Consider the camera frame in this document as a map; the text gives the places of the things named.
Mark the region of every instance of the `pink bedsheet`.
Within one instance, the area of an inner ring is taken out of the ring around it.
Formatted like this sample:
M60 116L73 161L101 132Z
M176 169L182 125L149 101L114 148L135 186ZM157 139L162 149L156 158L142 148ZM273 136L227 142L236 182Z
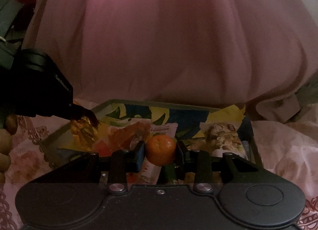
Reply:
M306 196L298 225L318 230L318 103L294 123L254 121L255 142L264 168L295 183Z
M285 122L317 39L301 0L37 0L23 47L47 52L81 99L246 103Z

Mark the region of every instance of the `metal screw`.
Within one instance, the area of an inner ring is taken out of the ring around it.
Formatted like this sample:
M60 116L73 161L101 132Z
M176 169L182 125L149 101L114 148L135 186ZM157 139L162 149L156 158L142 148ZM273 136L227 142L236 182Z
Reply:
M202 192L206 192L206 191L210 191L212 190L212 186L211 184L208 184L208 183L198 183L196 185L197 189L199 191L202 191Z
M125 189L125 186L121 183L113 183L113 184L109 185L109 189L111 191L118 192L118 191L123 191Z
M165 194L166 192L164 190L157 190L157 193L161 195L161 194Z

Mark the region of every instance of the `colorful tray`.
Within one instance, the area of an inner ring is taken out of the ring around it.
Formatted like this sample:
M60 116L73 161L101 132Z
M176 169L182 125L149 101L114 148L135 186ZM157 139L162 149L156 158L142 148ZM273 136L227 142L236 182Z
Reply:
M109 100L93 108L92 111L96 114L98 119L103 119L105 116L108 116L114 119L151 119L152 123L156 125L177 123L178 128L175 138L177 140L183 140L202 137L203 134L200 131L200 123L208 122L209 116L218 111L218 109L158 102ZM248 139L249 141L251 161L262 166L248 118L244 119L244 123L239 131L244 140ZM67 162L65 157L61 156L59 149L67 146L72 140L73 135L70 130L70 124L68 123L40 143L42 151L52 166L59 167Z

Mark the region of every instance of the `mandarin orange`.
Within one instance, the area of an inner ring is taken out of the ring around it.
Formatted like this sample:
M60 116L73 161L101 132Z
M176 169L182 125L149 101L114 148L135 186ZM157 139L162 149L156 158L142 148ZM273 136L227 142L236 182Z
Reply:
M166 135L151 137L145 147L146 158L157 166L165 166L175 158L176 143Z

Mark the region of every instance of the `pink tablecloth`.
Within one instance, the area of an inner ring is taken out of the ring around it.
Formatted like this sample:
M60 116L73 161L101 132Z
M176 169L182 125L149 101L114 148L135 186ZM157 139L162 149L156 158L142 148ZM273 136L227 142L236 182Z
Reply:
M96 104L78 100L86 108ZM299 225L303 230L318 230L318 104L296 123L253 122L255 140L266 169L294 182L306 195L306 207ZM49 164L39 150L39 142L67 120L57 117L19 117L14 136L12 166L7 182L0 188L0 229L17 230L22 222L15 208L15 195L28 181L49 172Z

